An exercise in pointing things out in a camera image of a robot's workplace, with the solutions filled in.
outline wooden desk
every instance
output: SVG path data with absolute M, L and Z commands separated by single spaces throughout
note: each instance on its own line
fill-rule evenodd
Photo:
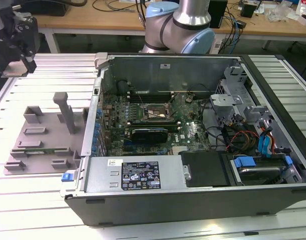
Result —
M 59 48 L 54 34 L 98 34 L 98 35 L 145 35 L 136 12 L 102 12 L 94 9 L 89 0 L 84 7 L 71 7 L 63 17 L 36 16 L 40 32 L 46 35 L 52 53 L 58 53 Z M 240 11 L 231 8 L 236 0 L 229 0 L 228 7 L 232 14 L 243 22 L 246 28 L 241 38 L 256 40 L 278 41 L 306 41 L 306 26 L 289 19 L 288 22 L 268 22 L 262 14 L 254 14 L 252 18 L 240 16 Z M 117 8 L 126 7 L 126 3 L 113 3 Z M 100 9 L 107 9 L 103 0 L 95 5 Z M 214 29 L 216 36 L 212 53 L 218 53 L 218 46 L 230 33 L 231 25 L 227 20 L 222 22 L 221 28 Z

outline black device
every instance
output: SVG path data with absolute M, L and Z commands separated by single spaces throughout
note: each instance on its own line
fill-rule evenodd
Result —
M 140 144 L 161 144 L 167 142 L 168 130 L 142 128 L 132 130 L 132 142 Z
M 244 29 L 246 27 L 246 23 L 241 20 L 237 20 L 236 23 L 239 29 Z
M 168 2 L 179 3 L 179 0 L 163 0 Z M 211 15 L 210 28 L 219 29 L 222 24 L 225 13 L 227 0 L 210 0 L 208 6 L 208 13 Z
M 243 16 L 246 18 L 248 17 L 251 18 L 256 8 L 257 8 L 257 5 L 244 3 L 242 10 L 241 10 L 241 17 Z
M 34 1 L 26 2 L 19 9 L 22 13 L 31 13 L 33 15 L 49 15 L 54 17 L 62 17 L 69 9 L 69 5 L 51 1 Z
M 16 16 L 12 5 L 15 1 L 0 0 L 0 75 L 11 63 L 22 61 L 28 73 L 33 73 L 33 58 L 40 40 L 36 18 Z

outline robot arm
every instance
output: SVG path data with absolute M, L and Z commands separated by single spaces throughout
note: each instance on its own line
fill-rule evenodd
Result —
M 209 0 L 151 3 L 146 11 L 143 53 L 205 54 L 215 33 L 209 28 Z
M 20 5 L 0 0 L 0 74 L 18 77 L 33 73 L 34 56 L 40 46 L 36 18 L 14 10 Z

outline warning label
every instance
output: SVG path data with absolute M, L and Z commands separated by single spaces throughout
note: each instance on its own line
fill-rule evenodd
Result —
M 161 188 L 161 182 L 157 161 L 122 163 L 123 190 L 148 190 L 158 188 Z

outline aluminum workbench surface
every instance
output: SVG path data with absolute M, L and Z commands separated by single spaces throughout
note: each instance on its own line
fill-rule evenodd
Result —
M 88 107 L 96 74 L 94 54 L 39 54 L 37 69 L 10 78 L 0 93 L 0 240 L 1 239 L 306 239 L 306 201 L 273 216 L 90 228 L 60 197 L 61 174 L 3 174 L 26 106 L 59 112 L 54 92 L 68 92 L 73 111 Z

